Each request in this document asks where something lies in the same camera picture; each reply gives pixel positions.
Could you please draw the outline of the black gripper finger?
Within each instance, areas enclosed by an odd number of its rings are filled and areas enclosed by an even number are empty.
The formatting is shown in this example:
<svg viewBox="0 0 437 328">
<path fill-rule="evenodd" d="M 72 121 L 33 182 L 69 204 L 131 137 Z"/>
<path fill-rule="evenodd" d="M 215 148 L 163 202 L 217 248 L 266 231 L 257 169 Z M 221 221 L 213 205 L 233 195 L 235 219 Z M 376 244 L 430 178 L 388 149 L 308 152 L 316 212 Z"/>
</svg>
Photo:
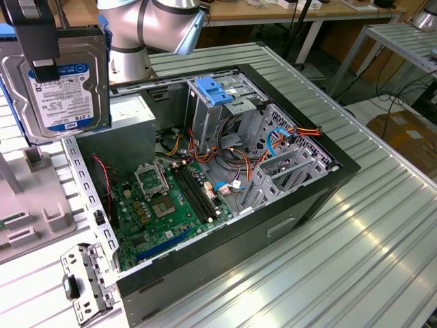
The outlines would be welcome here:
<svg viewBox="0 0 437 328">
<path fill-rule="evenodd" d="M 7 1 L 6 21 L 14 30 L 33 77 L 56 81 L 60 58 L 57 27 L 47 1 Z"/>
</svg>

